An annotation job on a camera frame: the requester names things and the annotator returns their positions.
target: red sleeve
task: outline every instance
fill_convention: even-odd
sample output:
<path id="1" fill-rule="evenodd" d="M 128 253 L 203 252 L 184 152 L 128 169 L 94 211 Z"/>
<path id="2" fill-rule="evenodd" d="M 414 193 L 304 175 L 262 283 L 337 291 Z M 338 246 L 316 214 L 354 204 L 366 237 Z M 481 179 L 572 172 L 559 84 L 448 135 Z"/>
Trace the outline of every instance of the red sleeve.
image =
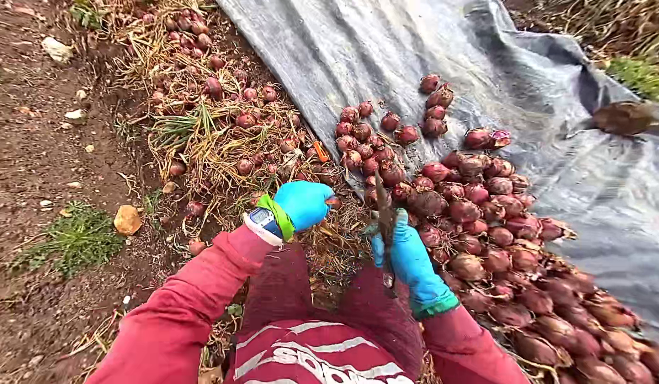
<path id="1" fill-rule="evenodd" d="M 244 225 L 216 236 L 123 319 L 87 384 L 196 383 L 211 325 L 272 248 Z"/>
<path id="2" fill-rule="evenodd" d="M 423 323 L 424 342 L 444 383 L 529 383 L 513 358 L 461 305 Z"/>

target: red sweatshirt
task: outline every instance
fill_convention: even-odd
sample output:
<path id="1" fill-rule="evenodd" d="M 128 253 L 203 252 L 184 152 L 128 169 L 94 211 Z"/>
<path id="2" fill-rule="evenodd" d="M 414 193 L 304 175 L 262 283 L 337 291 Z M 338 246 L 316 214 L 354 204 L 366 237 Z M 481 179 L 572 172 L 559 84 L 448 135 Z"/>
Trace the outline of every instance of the red sweatshirt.
<path id="1" fill-rule="evenodd" d="M 272 246 L 242 226 L 221 233 L 120 323 L 88 384 L 197 382 L 211 325 Z M 463 307 L 424 320 L 444 383 L 528 384 L 517 364 Z M 239 338 L 226 383 L 411 383 L 393 356 L 336 322 L 284 320 Z"/>

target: rubber glove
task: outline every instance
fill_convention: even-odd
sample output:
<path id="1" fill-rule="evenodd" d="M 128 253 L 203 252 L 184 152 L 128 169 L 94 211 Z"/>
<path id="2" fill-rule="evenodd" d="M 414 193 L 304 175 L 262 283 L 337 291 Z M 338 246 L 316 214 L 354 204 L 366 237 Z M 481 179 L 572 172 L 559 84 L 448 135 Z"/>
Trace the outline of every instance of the rubber glove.
<path id="1" fill-rule="evenodd" d="M 396 210 L 393 229 L 391 264 L 395 276 L 410 287 L 410 309 L 420 319 L 449 311 L 460 304 L 455 294 L 434 273 L 423 242 L 417 231 L 408 225 L 408 213 Z M 384 265 L 384 240 L 381 234 L 372 237 L 372 254 L 377 267 Z"/>
<path id="2" fill-rule="evenodd" d="M 296 231 L 307 230 L 321 222 L 329 212 L 325 200 L 334 196 L 334 191 L 319 182 L 292 181 L 277 190 L 276 203 L 291 219 Z"/>

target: gray tarp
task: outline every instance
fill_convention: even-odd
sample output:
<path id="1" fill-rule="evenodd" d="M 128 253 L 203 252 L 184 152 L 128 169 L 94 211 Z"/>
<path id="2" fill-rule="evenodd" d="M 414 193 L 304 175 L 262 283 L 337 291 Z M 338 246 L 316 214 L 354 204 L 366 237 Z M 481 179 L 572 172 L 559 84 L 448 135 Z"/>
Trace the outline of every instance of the gray tarp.
<path id="1" fill-rule="evenodd" d="M 635 98 L 573 39 L 517 31 L 494 0 L 217 1 L 334 160 L 342 107 L 372 100 L 374 128 L 388 109 L 416 125 L 426 100 L 419 79 L 441 74 L 456 95 L 449 131 L 406 149 L 410 174 L 458 148 L 468 128 L 510 130 L 500 154 L 534 183 L 537 214 L 580 234 L 551 249 L 595 273 L 659 336 L 659 136 L 587 130 L 566 139 L 598 106 Z"/>

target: green grass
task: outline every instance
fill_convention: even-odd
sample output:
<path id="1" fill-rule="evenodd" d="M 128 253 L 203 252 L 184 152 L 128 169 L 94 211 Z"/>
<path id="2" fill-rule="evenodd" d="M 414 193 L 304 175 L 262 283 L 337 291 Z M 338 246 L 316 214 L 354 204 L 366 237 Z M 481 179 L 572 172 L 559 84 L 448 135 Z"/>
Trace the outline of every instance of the green grass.
<path id="1" fill-rule="evenodd" d="M 123 248 L 123 239 L 113 229 L 109 215 L 83 202 L 70 202 L 69 217 L 60 217 L 43 229 L 45 241 L 25 250 L 14 267 L 38 268 L 46 262 L 65 277 L 80 268 L 98 265 Z"/>
<path id="2" fill-rule="evenodd" d="M 659 102 L 659 66 L 644 59 L 618 57 L 611 60 L 607 74 L 640 97 Z"/>

